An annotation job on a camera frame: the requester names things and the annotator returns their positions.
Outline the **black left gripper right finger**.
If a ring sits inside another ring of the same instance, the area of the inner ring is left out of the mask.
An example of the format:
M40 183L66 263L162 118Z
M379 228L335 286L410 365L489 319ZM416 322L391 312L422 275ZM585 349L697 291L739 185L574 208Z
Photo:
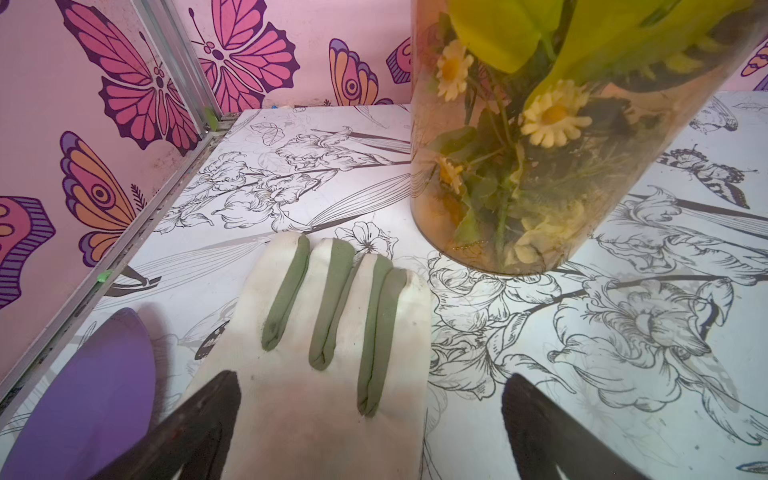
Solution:
M646 477L520 374L505 384L501 414L522 479Z

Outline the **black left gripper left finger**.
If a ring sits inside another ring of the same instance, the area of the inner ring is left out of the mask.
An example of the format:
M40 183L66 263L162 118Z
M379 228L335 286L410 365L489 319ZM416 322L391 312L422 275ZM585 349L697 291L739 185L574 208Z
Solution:
M219 479L231 445L241 390L218 373L95 479Z

